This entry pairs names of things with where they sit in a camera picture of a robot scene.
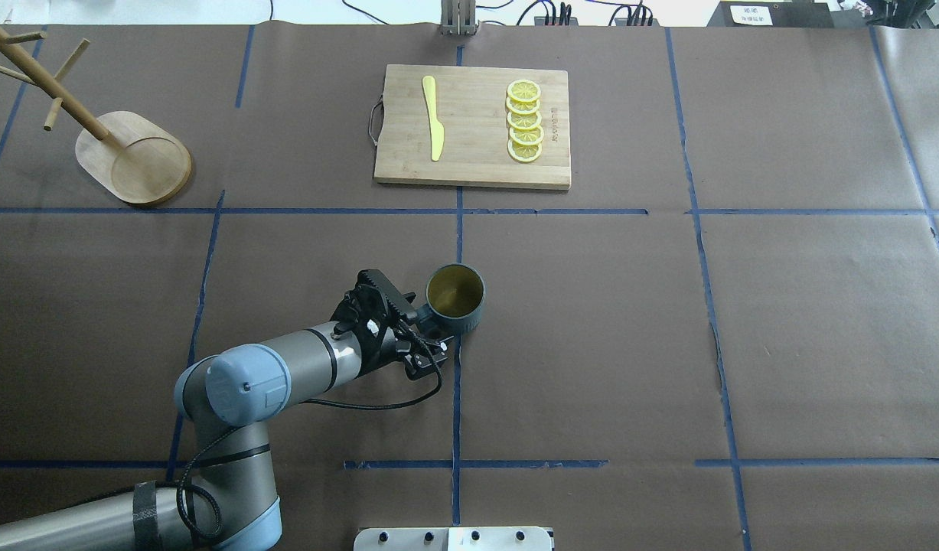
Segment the yellow plastic knife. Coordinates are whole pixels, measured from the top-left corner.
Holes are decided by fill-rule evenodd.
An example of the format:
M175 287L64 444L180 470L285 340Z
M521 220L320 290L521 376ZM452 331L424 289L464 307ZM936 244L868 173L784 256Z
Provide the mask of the yellow plastic knife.
M442 157L442 146L445 145L445 127L435 114L435 77L426 74L421 80L421 90L425 92L425 106L428 107L428 129L432 133L432 161L438 161L439 157Z

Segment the white floor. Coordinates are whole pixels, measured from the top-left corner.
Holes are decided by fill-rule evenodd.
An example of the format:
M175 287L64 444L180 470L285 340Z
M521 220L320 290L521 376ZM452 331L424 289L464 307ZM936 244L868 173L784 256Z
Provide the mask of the white floor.
M440 18L439 0L348 0L391 24ZM499 5L505 0L479 0ZM570 0L580 24L607 24L614 8L588 0ZM340 0L273 0L274 18L298 24L369 24L366 15ZM704 27L718 0L653 0L648 6L664 27ZM837 9L829 0L830 10ZM479 10L480 20L514 24L529 1L514 0L500 10ZM269 0L0 0L0 22L14 24L253 24L269 20ZM542 15L536 6L531 15ZM930 11L939 24L939 5Z

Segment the white label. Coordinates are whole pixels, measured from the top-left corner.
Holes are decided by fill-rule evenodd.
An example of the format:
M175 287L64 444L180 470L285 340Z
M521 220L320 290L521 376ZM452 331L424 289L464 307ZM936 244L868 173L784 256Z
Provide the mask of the white label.
M738 24L772 24L768 6L732 6L731 18Z

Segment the wooden mug tree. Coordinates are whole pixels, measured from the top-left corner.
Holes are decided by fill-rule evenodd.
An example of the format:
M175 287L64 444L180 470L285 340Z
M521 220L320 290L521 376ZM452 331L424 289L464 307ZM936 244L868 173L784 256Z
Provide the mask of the wooden mug tree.
M0 52L21 72L0 66L0 73L40 88L54 99L44 121L53 128L64 109L84 126L74 156L92 178L132 205L155 205L171 198L190 178L193 161L187 148L160 126L135 112L107 112L96 118L60 84L89 42L82 39L56 73L48 73L22 42L39 41L44 32L10 35L0 27Z

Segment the knife handle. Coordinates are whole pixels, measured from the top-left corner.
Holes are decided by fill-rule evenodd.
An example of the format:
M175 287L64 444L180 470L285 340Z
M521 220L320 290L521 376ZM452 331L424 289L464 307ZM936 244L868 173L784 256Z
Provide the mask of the knife handle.
M429 121L438 121L438 116L435 115L435 77L426 74L421 80L421 90L425 92Z

